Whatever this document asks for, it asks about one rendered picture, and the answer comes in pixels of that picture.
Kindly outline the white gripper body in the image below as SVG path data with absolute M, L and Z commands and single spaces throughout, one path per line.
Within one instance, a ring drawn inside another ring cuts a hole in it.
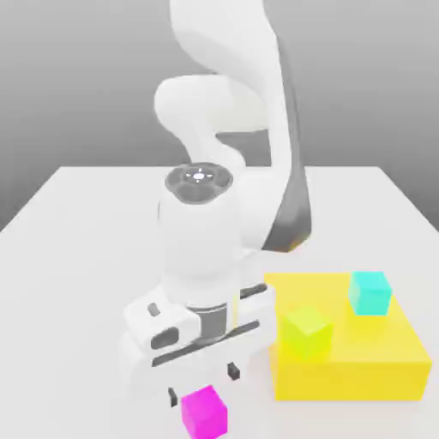
M 241 370 L 275 340 L 274 302 L 265 283 L 154 287 L 123 310 L 119 351 L 128 394 L 182 394 L 232 367 Z

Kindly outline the small magenta cube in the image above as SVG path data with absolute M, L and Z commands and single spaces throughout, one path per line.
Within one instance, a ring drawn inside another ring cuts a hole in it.
M 191 439 L 216 439 L 228 432 L 228 409 L 212 385 L 181 399 L 183 424 Z

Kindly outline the small yellow-green cube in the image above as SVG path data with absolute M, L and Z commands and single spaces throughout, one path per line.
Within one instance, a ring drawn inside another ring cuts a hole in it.
M 330 350 L 334 323 L 319 309 L 302 306 L 285 311 L 280 317 L 280 352 L 290 358 L 321 358 Z

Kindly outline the small cyan cube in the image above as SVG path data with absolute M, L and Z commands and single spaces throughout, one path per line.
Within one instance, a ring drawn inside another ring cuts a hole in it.
M 348 298 L 357 316 L 386 316 L 392 287 L 381 271 L 355 271 L 350 277 Z

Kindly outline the large yellow box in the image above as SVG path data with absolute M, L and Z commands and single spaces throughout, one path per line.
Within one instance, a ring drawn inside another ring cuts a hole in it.
M 268 273 L 278 336 L 269 348 L 276 400 L 421 400 L 432 360 L 396 298 L 386 316 L 357 316 L 349 273 Z M 302 306 L 332 320 L 330 350 L 301 360 L 280 352 L 280 317 Z

